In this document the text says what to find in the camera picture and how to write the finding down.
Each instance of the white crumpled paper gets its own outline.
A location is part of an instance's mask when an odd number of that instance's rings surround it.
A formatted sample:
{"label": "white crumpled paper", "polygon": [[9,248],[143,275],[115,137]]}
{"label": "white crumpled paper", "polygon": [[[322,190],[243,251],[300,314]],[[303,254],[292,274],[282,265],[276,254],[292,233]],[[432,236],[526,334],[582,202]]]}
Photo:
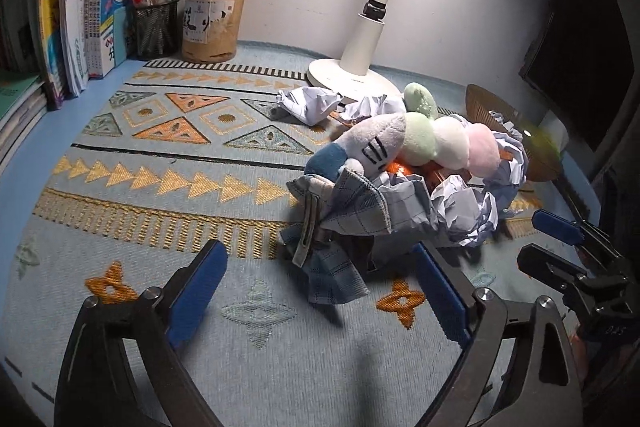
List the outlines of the white crumpled paper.
{"label": "white crumpled paper", "polygon": [[438,222],[461,247],[476,247],[498,226],[498,208],[490,192],[468,187],[457,174],[449,176],[431,193]]}
{"label": "white crumpled paper", "polygon": [[344,112],[338,115],[338,119],[344,123],[358,123],[365,118],[379,114],[391,114],[406,112],[404,100],[401,96],[365,96],[359,102],[349,103],[344,106]]}
{"label": "white crumpled paper", "polygon": [[501,112],[497,112],[497,111],[489,111],[489,114],[494,117],[494,120],[497,121],[498,123],[502,124],[502,126],[509,131],[509,134],[511,134],[511,136],[513,136],[516,140],[518,140],[519,142],[522,141],[522,139],[524,138],[524,136],[522,136],[522,133],[520,131],[518,131],[515,128],[515,125],[513,124],[513,122],[511,121],[504,121],[504,116],[502,115]]}
{"label": "white crumpled paper", "polygon": [[494,132],[498,147],[513,155],[511,160],[501,160],[497,171],[482,180],[485,190],[494,195],[498,210],[509,208],[511,201],[516,197],[520,186],[527,181],[526,172],[529,160],[524,152],[524,147],[514,137],[503,132]]}
{"label": "white crumpled paper", "polygon": [[328,117],[341,100],[342,95],[331,89],[306,86],[291,90],[281,89],[276,99],[281,108],[309,126]]}

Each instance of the plaid cloth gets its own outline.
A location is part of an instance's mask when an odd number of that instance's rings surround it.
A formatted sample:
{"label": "plaid cloth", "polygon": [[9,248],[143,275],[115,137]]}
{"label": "plaid cloth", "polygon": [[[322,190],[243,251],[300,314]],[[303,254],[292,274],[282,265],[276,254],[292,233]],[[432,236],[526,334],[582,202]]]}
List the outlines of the plaid cloth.
{"label": "plaid cloth", "polygon": [[[299,201],[308,192],[318,198],[318,215],[312,228],[314,239],[302,264],[309,279],[309,302],[344,304],[369,293],[352,263],[366,257],[361,243],[351,236],[387,236],[412,230],[434,230],[431,201],[421,176],[388,176],[371,182],[344,169],[335,185],[322,176],[306,174],[287,184]],[[304,224],[296,223],[280,232],[290,253],[298,248]]]}

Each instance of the pen holder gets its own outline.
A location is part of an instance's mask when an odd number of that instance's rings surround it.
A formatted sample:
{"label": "pen holder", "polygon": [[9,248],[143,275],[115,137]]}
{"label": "pen holder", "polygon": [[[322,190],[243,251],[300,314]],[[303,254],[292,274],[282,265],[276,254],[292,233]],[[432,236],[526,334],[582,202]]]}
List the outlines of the pen holder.
{"label": "pen holder", "polygon": [[136,57],[152,60],[178,51],[178,1],[135,9]]}
{"label": "pen holder", "polygon": [[190,62],[225,62],[236,56],[244,0],[185,0],[182,56]]}

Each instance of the desk lamp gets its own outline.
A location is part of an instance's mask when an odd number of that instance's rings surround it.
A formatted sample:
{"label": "desk lamp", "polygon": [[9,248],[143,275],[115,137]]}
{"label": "desk lamp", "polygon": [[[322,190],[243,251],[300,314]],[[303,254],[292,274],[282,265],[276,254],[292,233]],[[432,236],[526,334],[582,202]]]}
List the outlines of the desk lamp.
{"label": "desk lamp", "polygon": [[358,14],[355,30],[344,48],[342,58],[321,58],[309,65],[307,76],[311,84],[341,93],[345,102],[357,102],[365,95],[400,95],[394,84],[369,69],[385,26],[382,19],[387,1],[367,1],[362,13]]}

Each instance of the green plush ball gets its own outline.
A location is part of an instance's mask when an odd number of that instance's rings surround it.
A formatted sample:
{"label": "green plush ball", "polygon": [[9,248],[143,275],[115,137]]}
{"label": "green plush ball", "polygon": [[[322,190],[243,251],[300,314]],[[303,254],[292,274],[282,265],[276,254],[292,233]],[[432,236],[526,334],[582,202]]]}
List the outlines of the green plush ball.
{"label": "green plush ball", "polygon": [[419,167],[435,158],[436,139],[432,121],[421,112],[406,114],[404,144],[398,155],[403,163]]}
{"label": "green plush ball", "polygon": [[408,112],[419,112],[431,120],[438,115],[438,106],[431,96],[429,89],[412,82],[404,88],[404,105]]}

